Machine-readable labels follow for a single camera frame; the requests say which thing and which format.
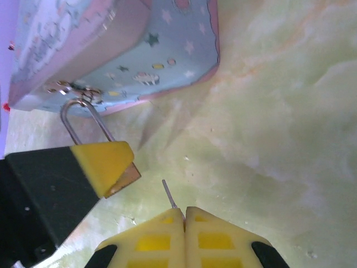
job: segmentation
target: padlock shackle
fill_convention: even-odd
[[[60,116],[61,116],[62,123],[65,125],[66,129],[68,130],[69,135],[71,136],[72,140],[74,141],[74,143],[76,145],[82,144],[82,142],[80,141],[76,132],[72,128],[71,123],[68,121],[67,113],[68,113],[68,110],[72,106],[77,105],[77,104],[84,106],[89,110],[90,114],[93,116],[93,118],[96,121],[96,123],[98,124],[98,126],[102,129],[102,131],[105,134],[105,136],[107,137],[108,141],[115,141],[113,135],[110,133],[110,131],[104,124],[102,117],[97,112],[97,110],[94,108],[94,106],[91,105],[91,103],[88,102],[87,100],[75,98],[75,99],[70,99],[62,106]]]

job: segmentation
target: purple wall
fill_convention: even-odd
[[[14,53],[7,48],[10,41],[15,39],[19,2],[20,0],[0,1],[0,159],[4,157],[9,120],[8,113],[2,109],[2,104],[7,102]]]

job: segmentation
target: yellow foam pad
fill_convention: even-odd
[[[134,160],[133,151],[124,141],[75,145],[70,149],[100,198]]]
[[[261,268],[251,248],[254,241],[270,243],[261,236],[226,222],[200,208],[186,210],[187,268]]]
[[[118,247],[108,268],[184,268],[185,233],[182,213],[173,208],[103,241],[97,250]]]

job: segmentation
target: pink tin box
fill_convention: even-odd
[[[11,107],[110,114],[215,73],[217,1],[22,0],[15,56]]]

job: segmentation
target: green marble floor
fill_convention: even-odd
[[[101,240],[169,208],[162,179],[181,208],[266,237],[291,267],[355,267],[356,14],[353,0],[220,0],[216,76],[105,117],[142,178],[37,267],[83,267]],[[11,112],[8,153],[71,144],[58,114]]]

